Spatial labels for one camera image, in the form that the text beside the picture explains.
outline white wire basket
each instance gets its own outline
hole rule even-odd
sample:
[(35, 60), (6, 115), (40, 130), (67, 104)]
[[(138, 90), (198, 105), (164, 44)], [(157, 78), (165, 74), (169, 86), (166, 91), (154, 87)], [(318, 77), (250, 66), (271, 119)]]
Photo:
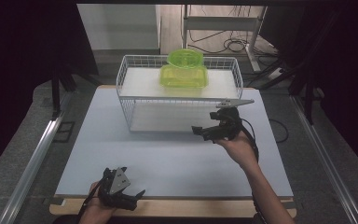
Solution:
[(242, 77), (235, 58), (204, 57), (209, 84), (203, 89), (164, 88), (159, 69), (165, 55), (126, 55), (117, 75), (117, 95), (131, 132), (192, 132), (209, 127), (210, 112), (224, 99), (240, 99)]

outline yellow-green plastic container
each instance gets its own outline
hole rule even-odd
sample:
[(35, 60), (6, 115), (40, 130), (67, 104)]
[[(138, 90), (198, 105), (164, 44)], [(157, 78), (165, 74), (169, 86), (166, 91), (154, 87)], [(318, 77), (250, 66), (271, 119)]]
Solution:
[(191, 69), (203, 65), (203, 55), (192, 49), (177, 49), (168, 55), (167, 61), (175, 67)]
[(192, 49), (171, 52), (168, 64), (160, 69), (159, 84), (168, 88), (204, 88), (208, 86), (208, 70), (202, 53)]
[(208, 86), (207, 73), (205, 66), (185, 69), (167, 64), (160, 69), (159, 84), (173, 88), (204, 88)]

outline hand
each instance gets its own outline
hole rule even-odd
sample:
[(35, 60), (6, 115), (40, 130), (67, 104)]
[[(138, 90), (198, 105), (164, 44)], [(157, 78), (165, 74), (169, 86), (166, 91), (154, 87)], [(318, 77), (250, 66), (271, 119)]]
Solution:
[[(92, 183), (89, 191), (92, 191), (97, 184), (98, 182)], [(98, 198), (98, 190), (96, 190), (93, 198), (87, 204), (86, 211), (80, 219), (79, 224), (104, 224), (116, 210), (116, 208), (104, 206)]]
[(255, 153), (251, 147), (251, 142), (243, 131), (232, 140), (214, 140), (216, 144), (222, 146), (242, 169), (248, 169), (257, 165)]

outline metal pole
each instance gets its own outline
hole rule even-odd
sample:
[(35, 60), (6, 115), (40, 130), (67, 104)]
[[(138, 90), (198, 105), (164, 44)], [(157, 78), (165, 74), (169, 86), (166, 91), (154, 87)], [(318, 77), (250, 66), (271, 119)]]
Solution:
[(185, 5), (185, 14), (183, 16), (182, 49), (187, 49), (187, 5)]
[(252, 53), (254, 51), (255, 41), (257, 40), (258, 32), (260, 31), (261, 28), (261, 23), (263, 22), (264, 19), (264, 14), (266, 14), (266, 9), (267, 7), (263, 7), (260, 14), (258, 14), (257, 16), (257, 21), (255, 22), (255, 28), (253, 30), (252, 38), (251, 41), (249, 42), (249, 47), (248, 47), (249, 51)]

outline white table surface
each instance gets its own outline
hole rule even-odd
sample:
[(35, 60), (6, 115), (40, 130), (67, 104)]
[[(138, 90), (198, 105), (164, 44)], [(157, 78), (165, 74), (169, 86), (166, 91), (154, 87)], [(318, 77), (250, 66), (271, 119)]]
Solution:
[[(266, 178), (278, 196), (293, 197), (259, 91), (244, 90), (242, 98), (255, 100), (239, 111), (255, 129)], [(130, 195), (143, 189), (145, 197), (164, 199), (252, 195), (243, 170), (211, 141), (192, 133), (130, 133), (116, 89), (102, 86), (89, 106), (56, 195), (87, 195), (106, 167), (123, 166), (131, 182), (124, 193)]]

